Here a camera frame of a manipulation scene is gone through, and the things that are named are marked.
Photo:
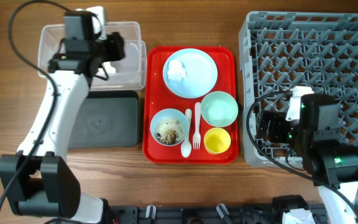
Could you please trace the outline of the rice and food scraps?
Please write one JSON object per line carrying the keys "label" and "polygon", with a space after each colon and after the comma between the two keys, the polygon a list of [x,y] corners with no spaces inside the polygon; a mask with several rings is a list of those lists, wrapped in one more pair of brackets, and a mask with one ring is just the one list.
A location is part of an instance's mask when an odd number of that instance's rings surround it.
{"label": "rice and food scraps", "polygon": [[184,139],[185,126],[176,118],[164,118],[157,123],[155,137],[162,144],[174,145]]}

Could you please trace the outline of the white napkin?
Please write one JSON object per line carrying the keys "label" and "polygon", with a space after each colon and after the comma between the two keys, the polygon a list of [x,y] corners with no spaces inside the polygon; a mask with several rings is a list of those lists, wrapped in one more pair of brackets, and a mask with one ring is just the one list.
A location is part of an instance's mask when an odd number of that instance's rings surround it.
{"label": "white napkin", "polygon": [[186,69],[179,60],[171,60],[168,63],[167,77],[169,80],[179,82],[187,77]]}

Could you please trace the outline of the light blue bowl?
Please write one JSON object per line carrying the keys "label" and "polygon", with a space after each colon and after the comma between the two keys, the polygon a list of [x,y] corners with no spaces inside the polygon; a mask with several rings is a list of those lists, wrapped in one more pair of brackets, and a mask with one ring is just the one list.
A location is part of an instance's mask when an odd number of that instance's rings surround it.
{"label": "light blue bowl", "polygon": [[185,126],[185,137],[187,135],[187,133],[189,133],[190,128],[188,127],[188,122],[187,122],[187,118],[185,116],[185,114],[179,110],[173,109],[173,108],[167,108],[164,110],[159,111],[151,120],[151,124],[150,124],[150,132],[152,134],[152,137],[161,145],[163,146],[176,146],[178,144],[180,144],[181,142],[183,142],[183,140],[181,140],[180,142],[174,144],[174,145],[166,145],[166,144],[162,144],[160,143],[157,138],[155,137],[155,128],[157,126],[157,123],[167,117],[171,117],[171,118],[176,118],[177,120],[179,120],[180,122],[182,122]]}

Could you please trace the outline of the mint green bowl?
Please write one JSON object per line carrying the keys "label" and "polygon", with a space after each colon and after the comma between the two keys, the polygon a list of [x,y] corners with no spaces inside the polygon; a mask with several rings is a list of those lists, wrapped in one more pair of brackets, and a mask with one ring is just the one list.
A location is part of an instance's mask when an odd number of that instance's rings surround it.
{"label": "mint green bowl", "polygon": [[211,126],[223,128],[237,119],[239,107],[236,99],[224,92],[213,91],[201,101],[201,115]]}

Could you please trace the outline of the yellow plastic cup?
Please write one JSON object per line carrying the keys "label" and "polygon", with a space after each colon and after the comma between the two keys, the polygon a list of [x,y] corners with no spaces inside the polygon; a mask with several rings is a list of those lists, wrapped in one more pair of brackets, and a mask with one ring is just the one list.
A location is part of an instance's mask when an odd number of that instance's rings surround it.
{"label": "yellow plastic cup", "polygon": [[223,128],[211,128],[204,135],[204,146],[210,154],[226,152],[231,145],[231,137]]}

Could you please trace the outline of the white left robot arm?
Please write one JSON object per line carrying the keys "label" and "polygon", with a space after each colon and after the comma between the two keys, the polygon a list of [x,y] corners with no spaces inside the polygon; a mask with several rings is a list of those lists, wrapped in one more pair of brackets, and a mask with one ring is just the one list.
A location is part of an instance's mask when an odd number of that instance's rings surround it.
{"label": "white left robot arm", "polygon": [[43,72],[47,89],[30,132],[15,154],[0,158],[0,200],[16,215],[72,223],[116,223],[103,198],[81,191],[67,165],[67,150],[79,109],[104,63],[122,60],[124,40],[107,33],[101,6],[66,10],[65,37]]}

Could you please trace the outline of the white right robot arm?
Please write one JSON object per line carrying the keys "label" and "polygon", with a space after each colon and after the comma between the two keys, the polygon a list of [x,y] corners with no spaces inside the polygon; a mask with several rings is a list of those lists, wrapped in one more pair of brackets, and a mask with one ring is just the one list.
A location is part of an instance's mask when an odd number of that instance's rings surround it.
{"label": "white right robot arm", "polygon": [[250,135],[250,140],[287,143],[302,158],[306,173],[276,160],[272,163],[313,182],[331,223],[358,223],[358,147],[340,142],[339,105],[329,95],[282,94],[290,97],[297,118],[263,110],[257,133]]}

